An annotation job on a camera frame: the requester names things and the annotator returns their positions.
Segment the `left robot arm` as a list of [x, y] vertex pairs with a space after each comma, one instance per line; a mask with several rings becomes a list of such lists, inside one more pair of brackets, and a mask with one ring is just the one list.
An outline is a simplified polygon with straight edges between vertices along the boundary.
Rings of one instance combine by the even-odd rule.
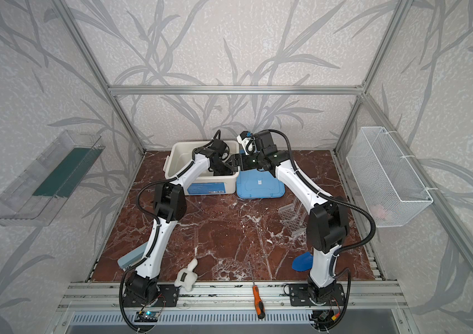
[[147, 305], [158, 299], [161, 261], [172, 231], [186, 215], [185, 191], [209, 169], [232, 175], [233, 171], [225, 165], [228, 157], [229, 148], [218, 130], [209, 142], [192, 150], [189, 163], [171, 178], [152, 182], [139, 191], [137, 207], [153, 219], [153, 226], [142, 257], [127, 267], [120, 281], [120, 306], [124, 306], [126, 296]]

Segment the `blue plastic bin lid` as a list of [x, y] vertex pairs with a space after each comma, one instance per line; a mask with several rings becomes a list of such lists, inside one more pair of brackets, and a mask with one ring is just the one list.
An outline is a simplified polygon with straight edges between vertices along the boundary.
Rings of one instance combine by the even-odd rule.
[[242, 199], [281, 198], [285, 185], [269, 172], [241, 171], [236, 180], [236, 194]]

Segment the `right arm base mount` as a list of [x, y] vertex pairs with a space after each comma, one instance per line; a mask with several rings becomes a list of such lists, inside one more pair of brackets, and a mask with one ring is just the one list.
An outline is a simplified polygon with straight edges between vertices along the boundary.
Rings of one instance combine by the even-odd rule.
[[313, 282], [292, 283], [284, 286], [284, 293], [290, 299], [291, 306], [313, 307], [313, 306], [344, 306], [348, 293], [343, 285], [334, 281], [324, 288], [319, 288]]

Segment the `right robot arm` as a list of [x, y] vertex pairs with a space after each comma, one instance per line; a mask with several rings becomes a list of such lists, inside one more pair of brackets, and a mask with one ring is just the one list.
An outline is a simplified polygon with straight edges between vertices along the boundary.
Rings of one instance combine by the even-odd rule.
[[[290, 141], [283, 132], [267, 129], [241, 132], [237, 137], [244, 153], [233, 158], [240, 171], [257, 169], [269, 172], [287, 186], [307, 210], [307, 241], [313, 247], [313, 263], [309, 273], [308, 293], [315, 300], [332, 292], [339, 275], [336, 260], [341, 253], [362, 247], [375, 236], [375, 219], [361, 207], [334, 197], [320, 188], [294, 159]], [[345, 246], [350, 224], [348, 211], [360, 213], [370, 223], [370, 232], [359, 242]]]

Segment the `white plastic storage bin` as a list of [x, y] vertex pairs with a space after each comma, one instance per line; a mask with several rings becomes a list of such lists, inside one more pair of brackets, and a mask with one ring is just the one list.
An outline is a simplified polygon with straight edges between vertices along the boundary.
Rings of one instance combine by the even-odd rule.
[[[192, 151], [207, 144], [208, 141], [184, 141], [175, 143], [171, 153], [166, 157], [164, 164], [165, 179], [170, 179], [189, 165]], [[212, 171], [206, 170], [198, 175], [194, 182], [185, 190], [186, 196], [223, 195], [236, 192], [236, 181], [239, 172], [233, 175], [215, 176]]]

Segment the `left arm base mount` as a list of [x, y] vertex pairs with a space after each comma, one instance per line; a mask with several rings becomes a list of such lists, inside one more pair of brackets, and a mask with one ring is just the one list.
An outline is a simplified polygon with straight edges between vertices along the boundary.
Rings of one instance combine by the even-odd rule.
[[125, 308], [174, 308], [179, 299], [179, 288], [173, 284], [157, 285], [155, 292], [148, 299], [143, 299], [127, 288], [122, 297]]

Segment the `clear acrylic test tube rack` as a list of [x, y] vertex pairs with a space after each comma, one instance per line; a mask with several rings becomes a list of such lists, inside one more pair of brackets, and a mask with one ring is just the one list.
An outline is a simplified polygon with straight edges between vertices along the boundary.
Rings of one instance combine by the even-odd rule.
[[304, 235], [306, 231], [305, 218], [307, 217], [307, 210], [298, 199], [295, 199], [291, 204], [279, 208], [278, 214], [281, 224], [291, 233], [293, 238]]

